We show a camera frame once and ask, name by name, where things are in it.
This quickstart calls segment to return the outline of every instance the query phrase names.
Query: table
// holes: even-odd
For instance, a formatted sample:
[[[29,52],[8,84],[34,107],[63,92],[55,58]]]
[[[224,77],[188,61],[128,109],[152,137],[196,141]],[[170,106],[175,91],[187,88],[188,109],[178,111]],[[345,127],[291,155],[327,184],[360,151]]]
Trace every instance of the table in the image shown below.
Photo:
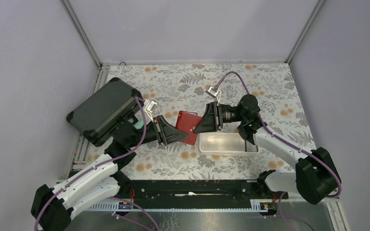
[[[203,115],[205,104],[212,101],[204,91],[228,71],[242,76],[250,93],[257,97],[261,115],[269,126],[296,143],[315,148],[287,64],[116,65],[110,67],[107,81],[119,77],[137,88],[144,99],[156,100],[160,106],[154,116],[164,115],[175,126],[180,110]],[[224,104],[236,105],[246,94],[235,75],[228,76],[220,89]],[[226,124],[222,132],[236,132],[237,126],[238,123]],[[101,147],[89,144],[81,167],[94,161],[110,143],[111,139]],[[132,180],[255,179],[269,169],[294,171],[263,148],[251,157],[224,157],[202,155],[198,141],[195,146],[177,142],[165,147],[154,141],[140,146],[136,152],[137,156],[122,169]]]

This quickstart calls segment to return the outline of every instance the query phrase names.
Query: passport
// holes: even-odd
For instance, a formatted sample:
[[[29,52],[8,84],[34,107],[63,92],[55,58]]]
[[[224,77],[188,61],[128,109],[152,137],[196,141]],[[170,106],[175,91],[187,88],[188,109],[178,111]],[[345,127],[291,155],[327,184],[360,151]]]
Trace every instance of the passport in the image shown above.
[[[194,112],[179,111],[175,128],[188,134],[188,138],[181,140],[182,143],[195,145],[198,134],[194,133],[195,127],[201,122],[202,117]]]

